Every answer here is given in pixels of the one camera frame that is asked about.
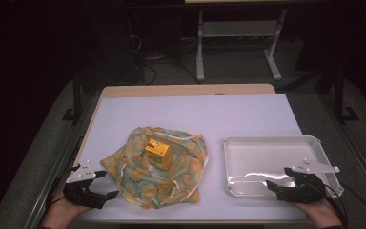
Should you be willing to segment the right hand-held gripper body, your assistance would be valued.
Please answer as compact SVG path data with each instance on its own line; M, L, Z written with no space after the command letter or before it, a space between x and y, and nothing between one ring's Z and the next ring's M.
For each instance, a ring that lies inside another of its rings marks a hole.
M289 167L302 174L298 180L294 180L295 187L285 187L278 192L276 197L280 201L295 203L315 203L326 197L326 188L317 174L338 173L337 166L331 166L320 162L303 159L295 166Z

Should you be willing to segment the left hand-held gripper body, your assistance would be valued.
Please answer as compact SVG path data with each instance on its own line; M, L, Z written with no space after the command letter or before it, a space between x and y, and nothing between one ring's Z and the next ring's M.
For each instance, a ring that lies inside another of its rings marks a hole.
M96 180L94 172L89 162L72 168L72 173L66 179L63 189L67 201L75 205L97 209L104 206L105 195L90 190L90 185Z

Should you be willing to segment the green orange patterned cloth bag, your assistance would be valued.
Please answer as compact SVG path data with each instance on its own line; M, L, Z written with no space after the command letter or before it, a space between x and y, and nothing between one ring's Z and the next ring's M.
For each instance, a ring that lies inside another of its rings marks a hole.
M156 144L168 147L170 167L162 168L162 160L151 155ZM203 135L145 127L133 130L126 144L100 164L128 202L159 209L200 201L198 186L208 159Z

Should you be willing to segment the white plastic tray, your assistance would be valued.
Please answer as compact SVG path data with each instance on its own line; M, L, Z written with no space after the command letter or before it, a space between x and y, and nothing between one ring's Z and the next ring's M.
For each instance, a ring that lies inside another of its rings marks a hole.
M223 141L227 191L236 197L272 197L270 181L283 187L295 187L295 179L285 174L295 172L315 174L331 187L335 198L344 188L324 152L319 139L310 136L251 136L228 137Z

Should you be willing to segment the yellow box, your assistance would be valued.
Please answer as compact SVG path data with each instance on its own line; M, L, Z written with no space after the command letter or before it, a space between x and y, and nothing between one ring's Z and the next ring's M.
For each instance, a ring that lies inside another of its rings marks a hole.
M172 166L173 154L169 144L151 138L145 147L145 152L150 164L156 168L168 171Z

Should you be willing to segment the person's left hand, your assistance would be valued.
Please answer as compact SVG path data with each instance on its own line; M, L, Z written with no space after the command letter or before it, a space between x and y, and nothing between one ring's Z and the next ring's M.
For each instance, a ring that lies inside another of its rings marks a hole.
M38 229L68 229L75 219L87 211L90 211L89 207L68 202L60 192L55 196Z

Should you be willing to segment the person's right hand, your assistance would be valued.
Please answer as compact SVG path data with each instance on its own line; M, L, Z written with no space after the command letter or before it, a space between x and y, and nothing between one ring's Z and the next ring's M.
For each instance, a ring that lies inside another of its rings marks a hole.
M326 199L308 204L294 203L294 207L302 211L316 229L328 229L343 225L335 209Z

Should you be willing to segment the black metal stand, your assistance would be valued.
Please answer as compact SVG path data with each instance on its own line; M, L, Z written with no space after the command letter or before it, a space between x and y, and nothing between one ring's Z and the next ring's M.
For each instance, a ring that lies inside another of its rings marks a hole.
M73 100L73 108L67 109L62 119L71 121L73 124L76 124L81 116L82 111L81 84L79 79L79 73L76 73L72 79L72 100Z
M335 74L335 101L334 101L335 117L341 124L344 124L346 121L359 121L359 118L352 107L343 106L343 98L344 98L344 74L341 68L338 67Z

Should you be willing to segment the white table mat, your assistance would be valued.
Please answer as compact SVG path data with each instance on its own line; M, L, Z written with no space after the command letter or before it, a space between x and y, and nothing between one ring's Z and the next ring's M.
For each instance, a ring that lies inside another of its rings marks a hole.
M301 135L284 95L208 95L103 98L99 101L81 162L94 168L113 154L137 127L156 126L199 133L208 146L209 163L197 204L144 210L117 197L86 221L114 223L279 223L299 222L302 212L276 198L234 198L226 191L222 141L228 136Z

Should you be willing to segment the white metal table frame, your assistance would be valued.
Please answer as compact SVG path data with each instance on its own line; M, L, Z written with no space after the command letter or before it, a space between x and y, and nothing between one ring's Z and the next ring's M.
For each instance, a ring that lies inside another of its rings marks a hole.
M276 20L257 21L205 21L203 12L198 13L197 51L196 51L196 79L205 80L203 62L203 39L214 37L271 37L270 47L265 49L264 55L272 73L273 79L279 81L282 76L275 63L275 48L281 34L287 9L280 12Z

